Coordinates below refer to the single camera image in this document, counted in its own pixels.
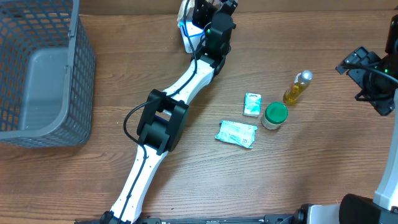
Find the yellow liquid bottle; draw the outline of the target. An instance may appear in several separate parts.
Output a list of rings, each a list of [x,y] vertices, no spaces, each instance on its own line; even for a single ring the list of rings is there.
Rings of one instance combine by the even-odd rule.
[[[300,95],[308,88],[313,78],[313,73],[309,70],[304,70],[297,74],[293,84],[285,91],[283,101],[285,104],[296,104]]]

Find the teal Kleenex tissue pack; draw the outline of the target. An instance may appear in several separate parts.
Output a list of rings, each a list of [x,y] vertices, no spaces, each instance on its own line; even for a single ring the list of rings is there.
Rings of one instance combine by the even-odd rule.
[[[244,98],[243,115],[258,117],[261,113],[262,97],[256,93],[246,93]]]

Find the green lidded jar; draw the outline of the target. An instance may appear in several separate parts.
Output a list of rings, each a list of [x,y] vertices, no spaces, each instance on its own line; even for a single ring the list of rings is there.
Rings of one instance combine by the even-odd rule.
[[[273,102],[265,109],[261,123],[265,128],[275,130],[285,122],[288,115],[289,111],[283,103]]]

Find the teal snack bar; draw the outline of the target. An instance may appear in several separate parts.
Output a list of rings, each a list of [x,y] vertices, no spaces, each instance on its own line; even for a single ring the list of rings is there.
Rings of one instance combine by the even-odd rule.
[[[246,149],[252,149],[256,130],[257,126],[222,120],[220,122],[220,130],[215,139],[245,147]]]

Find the brown snack packet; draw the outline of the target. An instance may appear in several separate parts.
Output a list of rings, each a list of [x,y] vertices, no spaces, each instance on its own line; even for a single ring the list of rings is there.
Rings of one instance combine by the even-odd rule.
[[[220,0],[206,0],[213,6],[219,8],[221,6]],[[195,0],[183,0],[180,9],[178,11],[177,22],[182,22],[183,17],[186,16],[187,21],[191,21],[193,18],[193,10],[195,8]]]

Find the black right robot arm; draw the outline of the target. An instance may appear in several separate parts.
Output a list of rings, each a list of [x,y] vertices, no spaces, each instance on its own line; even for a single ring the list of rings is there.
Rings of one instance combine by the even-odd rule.
[[[339,223],[397,223],[397,15],[389,21],[384,55],[358,47],[336,67],[358,87],[357,102],[367,102],[379,116],[393,116],[386,163],[371,196],[347,194],[340,202]]]

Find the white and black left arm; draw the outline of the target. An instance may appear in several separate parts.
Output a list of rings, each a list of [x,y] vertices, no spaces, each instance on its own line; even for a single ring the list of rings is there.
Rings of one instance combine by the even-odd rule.
[[[236,24],[234,0],[221,1],[216,7],[209,1],[195,1],[192,24],[202,30],[193,45],[187,26],[182,34],[192,50],[188,70],[164,91],[152,90],[137,126],[137,154],[133,167],[117,201],[104,212],[100,223],[135,223],[141,215],[144,198],[156,170],[166,155],[173,151],[185,128],[189,104],[223,68],[231,50],[230,39]]]

